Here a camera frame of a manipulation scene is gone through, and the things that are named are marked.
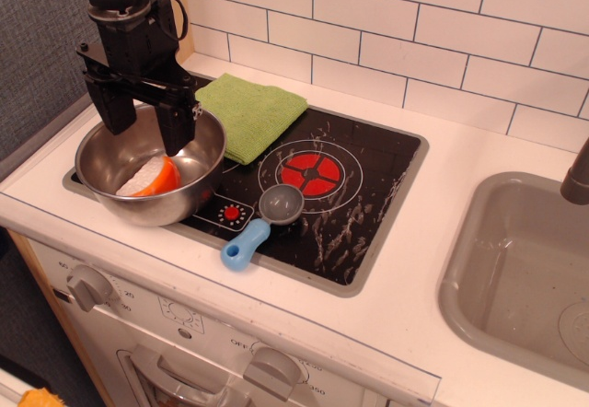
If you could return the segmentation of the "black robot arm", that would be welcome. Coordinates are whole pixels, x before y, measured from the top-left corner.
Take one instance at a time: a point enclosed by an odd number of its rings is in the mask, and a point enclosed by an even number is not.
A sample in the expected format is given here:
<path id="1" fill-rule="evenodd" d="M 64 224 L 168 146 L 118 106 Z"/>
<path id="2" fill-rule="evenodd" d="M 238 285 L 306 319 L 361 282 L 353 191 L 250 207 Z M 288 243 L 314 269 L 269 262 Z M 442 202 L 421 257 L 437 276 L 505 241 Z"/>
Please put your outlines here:
<path id="1" fill-rule="evenodd" d="M 153 106 L 169 156 L 195 136 L 197 82 L 177 60 L 189 22 L 176 26 L 180 0 L 88 0 L 98 43 L 82 43 L 87 91 L 107 129 L 121 134 L 136 121 L 134 102 Z"/>

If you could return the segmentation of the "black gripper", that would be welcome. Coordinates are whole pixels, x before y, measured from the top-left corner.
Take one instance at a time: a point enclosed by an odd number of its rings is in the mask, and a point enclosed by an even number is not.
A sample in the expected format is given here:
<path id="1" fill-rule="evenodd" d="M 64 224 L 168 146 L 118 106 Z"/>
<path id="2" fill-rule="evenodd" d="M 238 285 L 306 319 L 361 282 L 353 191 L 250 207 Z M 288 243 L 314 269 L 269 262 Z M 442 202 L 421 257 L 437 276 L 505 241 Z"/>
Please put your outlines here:
<path id="1" fill-rule="evenodd" d="M 166 154 L 175 156 L 195 136 L 195 79 L 176 59 L 188 32 L 177 31 L 179 0 L 88 0 L 100 43 L 81 44 L 87 91 L 106 128 L 121 134 L 136 121 L 136 99 L 156 107 Z"/>

